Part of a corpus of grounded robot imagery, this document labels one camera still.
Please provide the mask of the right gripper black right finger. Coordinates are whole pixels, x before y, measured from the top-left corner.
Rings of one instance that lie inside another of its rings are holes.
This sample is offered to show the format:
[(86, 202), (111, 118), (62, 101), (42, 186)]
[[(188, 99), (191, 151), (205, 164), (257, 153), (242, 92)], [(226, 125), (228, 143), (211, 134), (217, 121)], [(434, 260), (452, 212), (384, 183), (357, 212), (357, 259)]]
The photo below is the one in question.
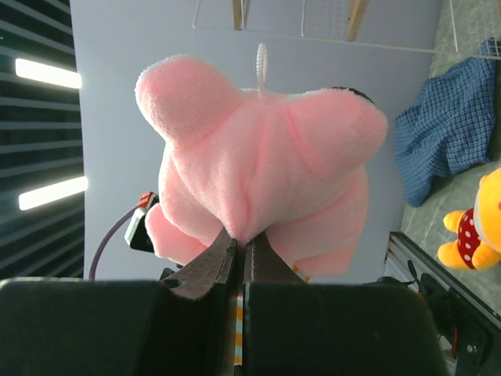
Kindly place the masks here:
[(244, 283), (305, 284), (276, 254), (266, 232), (260, 233), (245, 246)]

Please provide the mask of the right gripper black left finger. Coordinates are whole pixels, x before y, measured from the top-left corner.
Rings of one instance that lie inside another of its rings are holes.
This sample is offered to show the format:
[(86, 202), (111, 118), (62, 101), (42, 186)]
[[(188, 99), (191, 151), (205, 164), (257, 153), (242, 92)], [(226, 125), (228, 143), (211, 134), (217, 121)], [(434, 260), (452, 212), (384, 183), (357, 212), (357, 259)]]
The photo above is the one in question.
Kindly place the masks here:
[(235, 261), (237, 242), (222, 229), (214, 242), (199, 256), (160, 281), (181, 298), (198, 300), (216, 284), (225, 284)]

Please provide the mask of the pink plush pig striped shirt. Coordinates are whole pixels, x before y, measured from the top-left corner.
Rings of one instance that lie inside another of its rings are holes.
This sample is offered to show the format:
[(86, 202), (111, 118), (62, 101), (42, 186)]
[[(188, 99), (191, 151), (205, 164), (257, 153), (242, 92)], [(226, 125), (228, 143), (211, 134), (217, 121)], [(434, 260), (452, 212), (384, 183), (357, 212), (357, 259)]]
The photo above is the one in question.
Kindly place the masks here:
[(165, 142), (159, 201), (145, 221), (153, 251), (186, 265), (222, 231), (242, 245), (264, 233), (306, 277), (345, 273), (366, 223), (366, 163), (387, 118), (351, 88), (270, 92), (266, 64), (260, 46), (254, 89), (187, 55), (139, 75), (135, 100)]

